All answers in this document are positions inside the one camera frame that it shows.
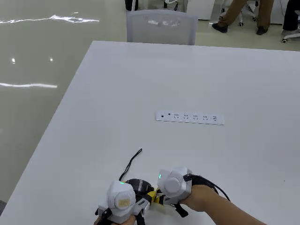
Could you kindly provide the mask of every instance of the black cord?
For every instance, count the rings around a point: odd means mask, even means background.
[[[128,165],[126,166],[124,172],[123,172],[122,175],[120,176],[119,181],[122,181],[124,175],[128,172],[128,170],[129,170],[129,168],[130,168],[130,166],[131,166],[132,160],[133,160],[138,154],[140,154],[141,152],[142,152],[142,149],[138,150],[137,153],[136,153],[134,156],[132,156],[132,158],[130,159]]]
[[[224,196],[227,198],[228,201],[230,201],[228,195],[225,193],[225,191],[223,191],[218,185],[215,185],[213,182],[211,182],[210,180],[202,177],[206,182],[209,182],[211,185],[215,186],[217,189],[219,189],[223,194]]]

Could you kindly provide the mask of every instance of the electrical outlet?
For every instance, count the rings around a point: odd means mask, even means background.
[[[156,112],[157,121],[184,122],[184,123],[202,123],[224,125],[224,117],[216,114],[206,114],[200,112]]]

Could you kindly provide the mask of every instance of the white cabinet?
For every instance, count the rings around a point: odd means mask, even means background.
[[[197,16],[199,20],[210,20],[215,0],[188,0],[187,14]]]

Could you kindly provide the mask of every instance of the person's leg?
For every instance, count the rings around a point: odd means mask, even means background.
[[[273,9],[274,0],[260,0],[260,6],[257,18],[257,27],[263,27],[268,30],[271,21],[271,12]]]
[[[246,2],[247,0],[233,0],[224,17],[217,23],[218,26],[224,27],[231,25],[240,14]]]
[[[300,0],[289,0],[285,12],[285,22],[283,29],[294,31],[298,29],[298,15],[295,10],[300,10]]]

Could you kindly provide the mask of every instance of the chair backrest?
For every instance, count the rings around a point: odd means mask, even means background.
[[[168,10],[141,10],[127,13],[127,41],[194,45],[197,18]]]

